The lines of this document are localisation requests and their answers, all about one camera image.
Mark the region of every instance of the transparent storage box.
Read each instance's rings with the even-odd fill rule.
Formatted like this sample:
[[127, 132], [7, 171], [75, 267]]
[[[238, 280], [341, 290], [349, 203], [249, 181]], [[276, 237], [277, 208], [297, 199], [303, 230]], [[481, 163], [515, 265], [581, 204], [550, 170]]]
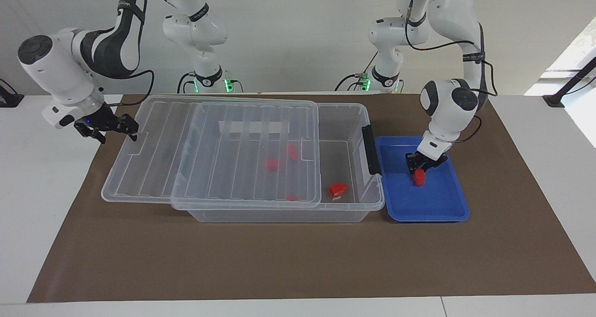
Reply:
[[[139, 139], [123, 144], [106, 201], [170, 203], [223, 223], [356, 223], [385, 203], [380, 176], [368, 172], [363, 105], [153, 96], [137, 120]], [[335, 183], [348, 190], [334, 200]]]

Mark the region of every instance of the green light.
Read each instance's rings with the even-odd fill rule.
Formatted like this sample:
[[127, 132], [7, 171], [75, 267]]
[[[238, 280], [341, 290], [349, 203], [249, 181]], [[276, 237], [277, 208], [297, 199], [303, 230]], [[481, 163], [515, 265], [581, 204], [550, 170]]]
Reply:
[[366, 82], [362, 84], [362, 91], [368, 91], [371, 87], [371, 80], [366, 79]]
[[225, 82], [225, 90], [227, 92], [233, 92], [234, 91], [234, 85], [232, 84], [232, 82], [228, 79], [223, 80]]

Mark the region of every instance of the black handle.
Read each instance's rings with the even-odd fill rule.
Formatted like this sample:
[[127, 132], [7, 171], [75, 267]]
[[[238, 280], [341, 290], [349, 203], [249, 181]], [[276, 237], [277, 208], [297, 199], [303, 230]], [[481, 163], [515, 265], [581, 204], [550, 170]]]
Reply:
[[374, 143], [373, 127], [370, 125], [364, 126], [362, 128], [362, 136], [364, 137], [364, 150], [366, 152], [368, 172], [371, 175], [381, 174], [381, 165], [379, 164], [377, 147]]

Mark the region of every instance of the transparent lid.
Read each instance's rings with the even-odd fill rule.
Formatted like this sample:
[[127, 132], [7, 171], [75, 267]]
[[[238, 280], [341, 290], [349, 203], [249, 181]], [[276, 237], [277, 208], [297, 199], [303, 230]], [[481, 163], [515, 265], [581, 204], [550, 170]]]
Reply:
[[[202, 105], [203, 103], [212, 102], [217, 102], [217, 104], [214, 106], [209, 106], [208, 104]], [[290, 157], [290, 160], [295, 163], [294, 166], [296, 166], [298, 170], [291, 170], [291, 173], [289, 173], [288, 176], [282, 175], [279, 179], [275, 180], [277, 183], [275, 184], [275, 197], [271, 196], [272, 189], [270, 188], [273, 188], [273, 184], [267, 178], [271, 178], [275, 172], [277, 173], [276, 175], [278, 175], [282, 170], [290, 171], [288, 170], [289, 168], [286, 167], [289, 162], [287, 162], [287, 159], [283, 159], [279, 152], [276, 156], [271, 157], [277, 159], [277, 171], [267, 170], [268, 168], [274, 168], [275, 164], [273, 160], [270, 160], [269, 167], [267, 166], [267, 161], [265, 161], [266, 172], [271, 172], [271, 174], [262, 175], [263, 185], [267, 183], [266, 185], [270, 186], [270, 188], [262, 188], [261, 181], [258, 181], [257, 183], [256, 179], [258, 175], [263, 174], [263, 172], [252, 168], [254, 177], [252, 177], [251, 183], [255, 183], [255, 190], [258, 192], [255, 192], [252, 198], [245, 196], [248, 194], [247, 191], [243, 191], [243, 195], [240, 198], [236, 197], [238, 188], [240, 188], [240, 179], [244, 177], [249, 178], [251, 176], [249, 172], [251, 171], [250, 168], [252, 166], [243, 166], [243, 162], [249, 160], [249, 158], [253, 156], [249, 155], [249, 153], [252, 153], [249, 150], [247, 150], [248, 152], [245, 150], [241, 152], [240, 155], [243, 158], [242, 160], [236, 160], [236, 158], [234, 158], [235, 160], [230, 159], [229, 164], [225, 164], [224, 166], [219, 164], [218, 167], [224, 167], [226, 169], [225, 171], [217, 170], [217, 174], [215, 174], [216, 171], [211, 170], [210, 166], [209, 170], [203, 172], [203, 175], [209, 176], [209, 179], [211, 180], [213, 177], [222, 179], [220, 173], [227, 172], [226, 174], [229, 174], [234, 180], [228, 181], [226, 179], [221, 186], [222, 190], [217, 191], [217, 197], [211, 198], [211, 196], [207, 196], [207, 198], [204, 199], [199, 197], [200, 194], [198, 193], [198, 190], [192, 185], [195, 180], [190, 180], [190, 178], [199, 177], [200, 174], [198, 174], [198, 171], [188, 171], [190, 156], [189, 153], [183, 151], [183, 149], [186, 148], [187, 142], [196, 142], [197, 140], [200, 141], [200, 143], [196, 143], [196, 145], [201, 148], [205, 147], [205, 144], [202, 143], [200, 139], [196, 138], [197, 135], [202, 136], [203, 132], [196, 127], [194, 122], [196, 118], [202, 118], [198, 120], [204, 122], [207, 122], [207, 118], [215, 120], [215, 114], [205, 115], [203, 111], [221, 111], [224, 107], [219, 105], [220, 103], [231, 103], [236, 106], [244, 104], [250, 105], [252, 107], [244, 110], [262, 111], [263, 119], [257, 120], [258, 118], [254, 117], [255, 115], [253, 114], [251, 123], [247, 124], [248, 130], [245, 131], [243, 122], [245, 114], [243, 114], [241, 120], [230, 120], [229, 126], [226, 126], [226, 119], [224, 116], [224, 119], [221, 120], [222, 123], [220, 123], [220, 120], [217, 121], [217, 128], [215, 128], [215, 124], [213, 124], [212, 126], [214, 126], [214, 128], [211, 128], [209, 132], [205, 133], [206, 137], [203, 141], [206, 141], [207, 139], [213, 140], [211, 137], [215, 136], [214, 134], [216, 131], [221, 133], [224, 131], [224, 127], [226, 127], [229, 128], [226, 131], [228, 133], [228, 138], [226, 138], [226, 140], [228, 141], [224, 141], [224, 145], [226, 143], [233, 145], [234, 139], [237, 137], [236, 142], [238, 149], [240, 149], [240, 138], [243, 135], [247, 136], [251, 148], [255, 146], [255, 141], [253, 141], [253, 139], [259, 137], [260, 140], [261, 135], [264, 134], [267, 134], [268, 136], [271, 135], [272, 140], [277, 137], [279, 146], [281, 146], [281, 141], [288, 142], [286, 151], [289, 148], [292, 150], [292, 157]], [[231, 108], [230, 113], [237, 108], [238, 107]], [[265, 118], [269, 118], [268, 121], [270, 122], [272, 121], [270, 130], [266, 131], [264, 130]], [[108, 202], [172, 204], [177, 209], [191, 209], [193, 206], [199, 208], [202, 207], [202, 209], [221, 209], [228, 205], [231, 206], [229, 202], [228, 205], [225, 205], [227, 201], [231, 201], [234, 206], [307, 208], [316, 206], [321, 199], [318, 110], [317, 105], [313, 102], [155, 95], [150, 96], [140, 105], [135, 119], [139, 123], [138, 139], [134, 142], [129, 138], [126, 138], [102, 188], [102, 197]], [[298, 142], [294, 140], [297, 133], [305, 135], [304, 137], [300, 137]], [[221, 143], [221, 140], [217, 138], [215, 139], [215, 142]], [[296, 148], [296, 155], [300, 155], [296, 161], [292, 159], [296, 157], [296, 155], [294, 155], [293, 148], [289, 147], [289, 145], [294, 145], [293, 147]], [[188, 143], [188, 148], [193, 148], [191, 143]], [[217, 148], [217, 153], [221, 152], [220, 158], [224, 158], [224, 155], [228, 155], [229, 149], [226, 150], [226, 148], [226, 145], [221, 151]], [[187, 190], [182, 193], [185, 181], [183, 181], [183, 179], [177, 180], [178, 171], [183, 158], [185, 158], [185, 169], [181, 170], [180, 177], [184, 178], [186, 175], [188, 177], [187, 181], [191, 181], [191, 183], [186, 182], [188, 189], [190, 189], [188, 196], [186, 196]], [[203, 156], [198, 154], [195, 154], [195, 158], [204, 160]], [[217, 158], [212, 157], [211, 162], [217, 164], [218, 161], [216, 159]], [[230, 173], [232, 169], [232, 161], [237, 167], [241, 168], [241, 171], [234, 170]], [[280, 185], [278, 181], [283, 181], [284, 188], [287, 190], [287, 193], [283, 194], [283, 197], [277, 196], [277, 193], [282, 191], [282, 185]], [[177, 193], [177, 197], [172, 198], [172, 190], [175, 182], [177, 183], [176, 185], [179, 193]], [[242, 188], [246, 188], [245, 185], [249, 185], [249, 183], [243, 184]], [[235, 193], [232, 194], [232, 190], [230, 190], [230, 195], [228, 196], [229, 199], [222, 197], [225, 196], [223, 193], [226, 191], [226, 188], [231, 186], [236, 186], [235, 188], [232, 188]]]
[[311, 209], [321, 201], [313, 102], [200, 103], [181, 152], [175, 209]]

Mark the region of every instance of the white wall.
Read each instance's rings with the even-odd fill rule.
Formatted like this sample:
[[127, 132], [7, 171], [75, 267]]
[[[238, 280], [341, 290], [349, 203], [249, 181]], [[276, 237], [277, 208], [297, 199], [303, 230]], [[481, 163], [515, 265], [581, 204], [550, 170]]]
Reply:
[[[375, 52], [366, 37], [371, 23], [396, 15], [394, 0], [207, 1], [230, 29], [228, 42], [216, 47], [221, 63], [247, 91], [332, 90], [344, 75], [362, 71]], [[41, 94], [17, 63], [20, 42], [64, 27], [109, 28], [117, 0], [2, 3], [0, 76], [26, 94]], [[7, 5], [17, 7], [21, 19], [15, 20]], [[501, 94], [526, 92], [596, 15], [594, 0], [475, 0], [475, 8]], [[161, 0], [149, 0], [140, 69], [156, 71], [156, 93], [173, 92], [179, 76], [191, 70], [185, 54], [163, 36], [162, 19], [171, 13]], [[428, 46], [444, 41], [434, 36]], [[433, 52], [403, 50], [407, 92], [418, 92], [430, 79], [462, 75], [456, 46]], [[144, 92], [149, 79], [109, 82], [107, 92], [128, 94]]]

